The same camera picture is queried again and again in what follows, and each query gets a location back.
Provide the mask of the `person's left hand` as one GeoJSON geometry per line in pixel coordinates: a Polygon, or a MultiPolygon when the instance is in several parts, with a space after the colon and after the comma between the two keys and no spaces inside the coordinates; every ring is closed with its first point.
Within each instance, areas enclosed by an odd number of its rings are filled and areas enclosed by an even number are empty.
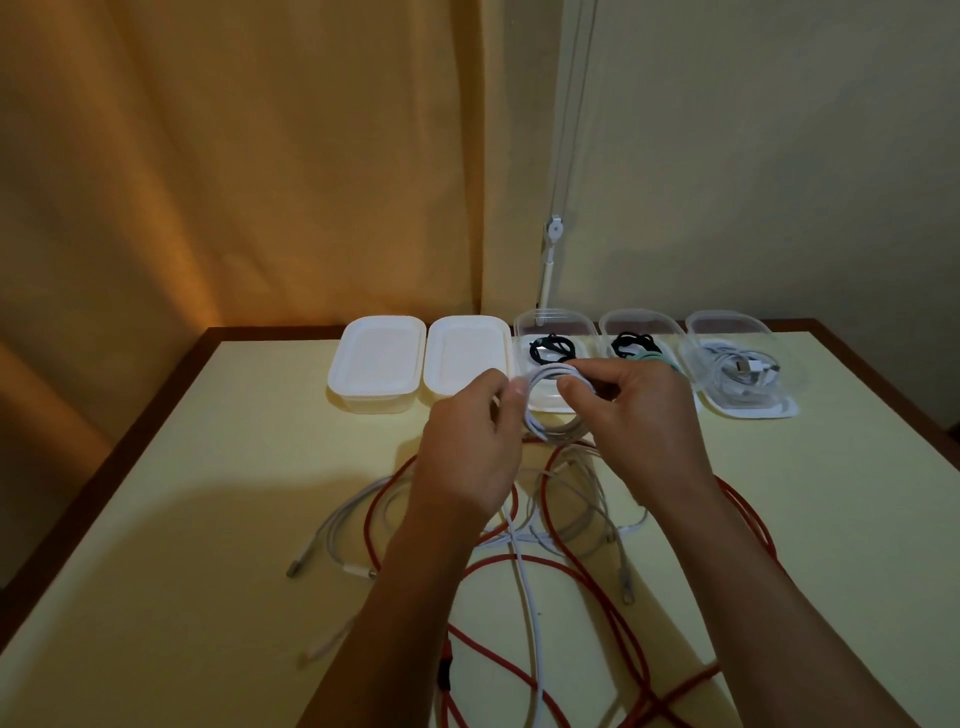
{"type": "Polygon", "coordinates": [[[409,517],[474,542],[505,504],[523,447],[523,438],[504,441],[509,381],[500,370],[485,370],[431,408],[414,462],[409,517]]]}

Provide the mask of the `person's right hand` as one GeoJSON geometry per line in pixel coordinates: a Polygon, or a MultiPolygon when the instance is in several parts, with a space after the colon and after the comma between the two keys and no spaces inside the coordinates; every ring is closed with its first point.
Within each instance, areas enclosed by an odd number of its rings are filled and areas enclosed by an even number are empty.
{"type": "Polygon", "coordinates": [[[661,362],[575,360],[602,399],[583,421],[606,465],[637,502],[658,514],[716,490],[689,381],[661,362]]]}

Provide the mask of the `person's left forearm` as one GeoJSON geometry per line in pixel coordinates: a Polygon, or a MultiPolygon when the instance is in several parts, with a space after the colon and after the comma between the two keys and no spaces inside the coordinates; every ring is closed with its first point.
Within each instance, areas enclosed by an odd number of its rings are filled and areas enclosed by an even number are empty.
{"type": "Polygon", "coordinates": [[[296,728],[427,728],[457,589],[506,493],[411,497],[296,728]]]}

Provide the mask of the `person's right forearm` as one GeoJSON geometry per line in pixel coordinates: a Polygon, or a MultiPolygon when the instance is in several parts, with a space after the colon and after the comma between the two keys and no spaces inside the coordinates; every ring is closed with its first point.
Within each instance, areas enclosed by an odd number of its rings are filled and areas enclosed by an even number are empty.
{"type": "Polygon", "coordinates": [[[920,728],[762,545],[710,471],[623,475],[675,553],[744,728],[920,728]]]}

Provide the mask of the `open clear plastic container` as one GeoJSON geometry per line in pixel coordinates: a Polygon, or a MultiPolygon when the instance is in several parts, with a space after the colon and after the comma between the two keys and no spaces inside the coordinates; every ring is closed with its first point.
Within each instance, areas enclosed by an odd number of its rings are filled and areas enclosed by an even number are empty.
{"type": "Polygon", "coordinates": [[[609,311],[598,322],[604,358],[660,362],[689,378],[679,357],[686,334],[666,314],[641,308],[609,311]]]}
{"type": "Polygon", "coordinates": [[[518,376],[528,376],[554,363],[599,358],[601,343],[595,324],[584,314],[563,308],[531,309],[512,326],[512,362],[518,376]]]}
{"type": "Polygon", "coordinates": [[[705,403],[738,420],[797,417],[806,368],[786,338],[732,310],[701,310],[685,320],[679,357],[705,403]]]}

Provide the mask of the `closed white plastic container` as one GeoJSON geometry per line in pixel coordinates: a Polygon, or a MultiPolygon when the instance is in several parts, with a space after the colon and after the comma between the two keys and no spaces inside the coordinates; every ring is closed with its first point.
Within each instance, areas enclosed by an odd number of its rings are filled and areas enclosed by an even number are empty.
{"type": "Polygon", "coordinates": [[[367,316],[342,333],[327,387],[358,415],[392,415],[413,406],[421,386],[427,326],[413,316],[367,316]]]}
{"type": "Polygon", "coordinates": [[[422,381],[429,402],[452,397],[486,370],[515,375],[510,326],[487,315],[448,316],[428,327],[422,381]]]}

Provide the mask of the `yellow curtain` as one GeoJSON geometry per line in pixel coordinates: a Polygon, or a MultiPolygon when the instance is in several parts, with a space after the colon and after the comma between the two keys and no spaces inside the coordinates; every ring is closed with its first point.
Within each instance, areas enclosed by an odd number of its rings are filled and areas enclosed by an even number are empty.
{"type": "Polygon", "coordinates": [[[481,0],[0,0],[0,589],[215,326],[478,312],[481,0]]]}

